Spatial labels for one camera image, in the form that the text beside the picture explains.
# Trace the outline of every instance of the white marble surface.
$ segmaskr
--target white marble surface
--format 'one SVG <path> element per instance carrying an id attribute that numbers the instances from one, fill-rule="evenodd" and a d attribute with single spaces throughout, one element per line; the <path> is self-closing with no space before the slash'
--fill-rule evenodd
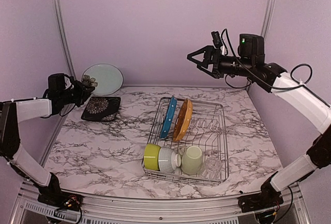
<path id="1" fill-rule="evenodd" d="M 163 96 L 217 102 L 224 106 L 229 178 L 218 186 L 148 178 L 142 157 Z M 57 137 L 45 168 L 63 189 L 130 198 L 205 198 L 257 191 L 281 163 L 246 91 L 219 88 L 126 87 L 114 94 L 121 108 L 111 123 L 81 120 L 73 110 Z"/>

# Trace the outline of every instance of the blue plate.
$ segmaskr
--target blue plate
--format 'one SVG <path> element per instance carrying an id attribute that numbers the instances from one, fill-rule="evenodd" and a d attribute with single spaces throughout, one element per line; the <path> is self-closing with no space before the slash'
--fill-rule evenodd
<path id="1" fill-rule="evenodd" d="M 171 123 L 172 123 L 172 119 L 175 114 L 176 105 L 177 105 L 177 99 L 174 96 L 172 96 L 170 99 L 169 106 L 168 106 L 167 114 L 165 115 L 166 117 L 164 118 L 164 121 L 163 121 L 160 138 L 165 138 L 168 136 L 168 133 L 169 133 L 169 130 L 171 127 Z"/>

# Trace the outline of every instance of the orange plate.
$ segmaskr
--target orange plate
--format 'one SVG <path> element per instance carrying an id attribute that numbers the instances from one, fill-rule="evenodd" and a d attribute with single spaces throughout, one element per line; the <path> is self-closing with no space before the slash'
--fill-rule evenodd
<path id="1" fill-rule="evenodd" d="M 173 141 L 178 142 L 181 140 L 190 125 L 193 112 L 193 104 L 189 99 L 186 99 L 178 114 L 178 121 L 174 128 Z"/>

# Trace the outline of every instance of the wire dish rack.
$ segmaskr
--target wire dish rack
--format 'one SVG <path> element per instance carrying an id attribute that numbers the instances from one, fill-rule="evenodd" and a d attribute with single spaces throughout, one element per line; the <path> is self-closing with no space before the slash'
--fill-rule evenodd
<path id="1" fill-rule="evenodd" d="M 160 132 L 169 102 L 170 97 L 161 98 L 147 143 L 157 144 L 161 147 L 168 147 L 175 150 L 177 153 L 179 146 L 197 145 L 203 152 L 204 162 L 209 157 L 221 160 L 222 169 L 220 177 L 211 180 L 208 178 L 201 178 L 198 174 L 187 175 L 182 172 L 180 168 L 177 168 L 174 173 L 149 170 L 145 168 L 143 161 L 142 166 L 146 175 L 160 180 L 207 186 L 218 185 L 224 182 L 229 177 L 229 155 L 223 106 L 217 103 L 192 100 L 193 114 L 189 128 L 182 140 L 179 142 L 173 142 L 173 130 L 177 122 L 176 117 L 178 116 L 184 99 L 177 99 L 174 115 L 175 121 L 173 120 L 171 124 L 168 136 L 161 139 Z"/>

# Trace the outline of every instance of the lavender wall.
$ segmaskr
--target lavender wall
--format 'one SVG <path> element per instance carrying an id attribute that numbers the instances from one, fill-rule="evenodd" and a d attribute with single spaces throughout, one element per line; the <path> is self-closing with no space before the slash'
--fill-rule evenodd
<path id="1" fill-rule="evenodd" d="M 52 0 L 0 0 L 0 101 L 42 96 L 47 77 L 66 72 Z M 21 142 L 41 158 L 57 117 L 20 127 Z M 22 179 L 0 158 L 0 216 L 8 223 Z"/>
<path id="2" fill-rule="evenodd" d="M 314 70 L 308 86 L 331 102 L 331 0 L 276 0 L 266 41 L 266 59 L 291 70 L 309 63 Z M 297 78 L 307 78 L 301 70 Z M 250 96 L 275 144 L 284 166 L 303 154 L 318 136 L 312 124 L 289 104 L 253 87 Z M 313 224 L 330 223 L 331 167 L 300 184 Z"/>
<path id="3" fill-rule="evenodd" d="M 126 85 L 224 86 L 186 60 L 212 44 L 210 32 L 227 27 L 259 34 L 267 0 L 61 0 L 78 77 L 96 63 L 110 63 Z M 239 84 L 244 79 L 237 78 Z"/>

